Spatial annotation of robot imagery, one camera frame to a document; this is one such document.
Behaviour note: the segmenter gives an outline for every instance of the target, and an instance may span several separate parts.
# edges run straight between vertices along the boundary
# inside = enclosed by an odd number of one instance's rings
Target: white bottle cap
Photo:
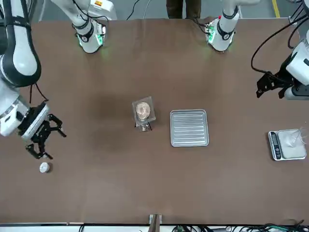
[[[41,163],[40,165],[40,172],[41,173],[46,173],[49,171],[49,165],[46,162]]]

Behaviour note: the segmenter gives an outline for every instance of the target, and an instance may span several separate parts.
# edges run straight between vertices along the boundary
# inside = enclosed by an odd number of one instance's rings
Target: yellow floor line
[[[279,12],[279,9],[278,9],[277,1],[276,0],[271,0],[271,1],[272,1],[272,5],[274,7],[276,18],[280,18],[280,12]]]

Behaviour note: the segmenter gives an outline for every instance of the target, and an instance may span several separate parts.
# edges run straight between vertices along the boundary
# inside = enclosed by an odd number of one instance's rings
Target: wire
[[[151,0],[149,0],[148,3],[147,3],[147,6],[146,6],[146,8],[145,8],[145,12],[144,12],[143,19],[145,19],[146,12],[147,12],[147,8],[148,8],[150,2],[151,2]]]
[[[303,9],[301,9],[301,11],[295,16],[295,19],[297,19],[298,18],[298,16],[302,13],[304,11],[304,8]]]
[[[134,13],[134,8],[135,8],[135,5],[136,5],[136,3],[138,3],[140,0],[136,0],[136,2],[134,3],[134,5],[133,5],[133,9],[132,9],[132,12],[131,12],[131,14],[128,16],[128,18],[126,18],[126,20],[129,20],[129,18],[133,15],[133,13]]]
[[[32,4],[33,4],[33,0],[31,0],[30,6],[29,6],[29,10],[28,10],[28,14],[30,14],[31,8],[32,8]]]
[[[302,0],[288,0],[288,2],[290,2],[290,3],[300,3],[300,2],[302,2]]]
[[[274,36],[276,36],[277,34],[279,34],[280,32],[282,32],[283,30],[287,29],[289,26],[293,25],[294,23],[304,19],[305,17],[307,17],[306,15],[304,16],[301,16],[300,18],[294,20],[293,22],[289,23],[288,25],[284,26],[283,28],[281,28],[280,30],[276,31],[275,33],[273,33],[272,35],[270,35],[266,40],[264,40],[260,46],[258,46],[258,48],[256,49],[256,51],[254,52],[254,54],[252,55],[252,58],[251,58],[251,68],[256,71],[256,72],[260,72],[260,73],[264,73],[264,74],[269,74],[271,75],[272,77],[274,77],[275,79],[278,79],[282,82],[286,82],[286,81],[283,81],[281,79],[279,79],[278,77],[276,77],[275,75],[273,75],[271,72],[267,72],[265,70],[261,70],[261,69],[257,69],[254,67],[253,65],[253,61],[254,61],[254,57],[255,55],[258,53],[258,51],[261,49],[261,47],[267,43],[267,41],[269,41],[271,38],[273,38]]]
[[[30,86],[29,104],[31,104],[31,102],[32,102],[32,87],[33,87],[33,85]]]
[[[189,18],[189,19],[192,20],[196,25],[198,25],[198,27],[200,28],[200,30],[201,30],[204,34],[210,35],[209,32],[204,31],[203,28],[202,28],[202,27],[205,27],[205,24],[199,23],[197,19],[193,19],[193,18]]]
[[[238,227],[238,226],[235,226],[231,232],[234,232],[235,229],[236,229],[237,227]],[[248,226],[243,226],[243,227],[241,227],[241,229],[239,230],[239,232],[241,232],[242,229],[244,229],[244,228],[249,228],[249,227],[248,227]]]
[[[195,232],[197,232],[196,229],[193,226],[189,226],[189,227],[191,228],[191,231],[193,229]]]
[[[83,232],[83,231],[84,231],[84,228],[85,228],[85,225],[84,225],[84,224],[83,224],[83,225],[81,225],[81,226],[79,227],[78,232]]]
[[[291,35],[290,35],[290,37],[289,37],[289,39],[288,39],[288,47],[289,47],[290,49],[294,49],[294,47],[291,46],[291,39],[292,39],[293,35],[294,35],[295,32],[297,31],[297,29],[298,29],[302,24],[304,24],[304,22],[306,22],[308,19],[309,19],[309,18],[305,18],[305,19],[304,19],[303,21],[301,21],[301,22],[294,28],[294,30],[292,31],[292,33],[291,33]]]
[[[294,11],[294,13],[292,14],[291,18],[293,18],[293,16],[296,14],[296,12],[299,10],[299,8],[302,6],[302,4],[300,4],[297,9]]]
[[[72,2],[76,5],[76,7],[80,10],[80,12],[82,12],[84,15],[86,15],[87,17],[89,18],[92,18],[92,19],[97,19],[97,18],[106,18],[107,22],[109,21],[108,18],[105,16],[105,15],[102,15],[102,16],[90,16],[88,13],[85,13],[80,7],[79,5],[76,3],[75,0],[72,0]]]
[[[39,88],[39,86],[38,86],[37,83],[35,83],[35,86],[36,86],[36,88],[38,89],[38,92],[40,93],[40,95],[45,99],[46,102],[48,102],[48,101],[49,101],[48,98],[46,98],[46,97],[44,96],[44,94],[42,94],[42,92],[41,92],[41,90],[40,90],[40,88]]]

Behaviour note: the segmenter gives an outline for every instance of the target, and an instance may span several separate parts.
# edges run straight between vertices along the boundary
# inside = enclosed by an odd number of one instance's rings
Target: floor
[[[290,0],[277,0],[280,17],[290,16],[296,8],[296,4]],[[34,13],[34,21],[68,20],[66,15],[60,11],[50,0],[36,0],[37,7]],[[125,20],[131,13],[135,0],[112,0],[115,5],[119,20]],[[131,19],[142,18],[147,0],[140,0],[135,7]],[[202,0],[201,18],[218,16],[222,12],[222,3],[219,0]],[[242,17],[244,18],[270,18],[276,17],[273,1],[261,0],[255,6],[242,6]],[[166,0],[152,0],[147,9],[146,18],[167,18]]]

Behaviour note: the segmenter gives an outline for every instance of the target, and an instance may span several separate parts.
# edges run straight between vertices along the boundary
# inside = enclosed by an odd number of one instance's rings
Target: green led light
[[[101,35],[96,35],[96,39],[97,39],[99,45],[102,45],[102,44],[103,44],[103,36],[101,36]]]
[[[211,44],[213,42],[213,38],[214,36],[216,35],[216,32],[215,31],[212,31],[211,34],[209,35],[209,40],[208,42]]]

